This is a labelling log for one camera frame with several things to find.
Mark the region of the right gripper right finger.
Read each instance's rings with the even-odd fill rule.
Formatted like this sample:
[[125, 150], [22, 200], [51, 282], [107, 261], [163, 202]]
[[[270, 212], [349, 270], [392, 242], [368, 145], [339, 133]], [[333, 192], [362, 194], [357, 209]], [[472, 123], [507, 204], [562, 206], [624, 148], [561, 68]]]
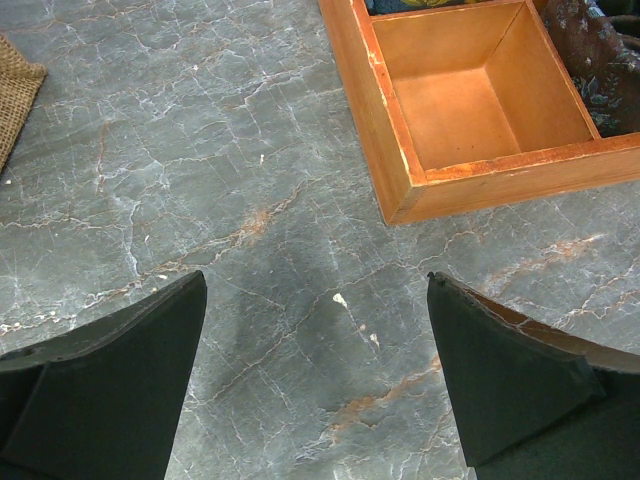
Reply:
[[480, 479], [635, 479], [639, 358], [538, 322], [454, 278], [428, 310], [466, 464]]

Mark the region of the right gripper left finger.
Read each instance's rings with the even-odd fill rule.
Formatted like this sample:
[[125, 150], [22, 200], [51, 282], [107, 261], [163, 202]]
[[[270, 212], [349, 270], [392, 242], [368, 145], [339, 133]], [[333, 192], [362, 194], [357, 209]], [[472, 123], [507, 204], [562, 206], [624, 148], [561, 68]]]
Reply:
[[203, 328], [200, 271], [1, 357], [4, 479], [162, 479]]

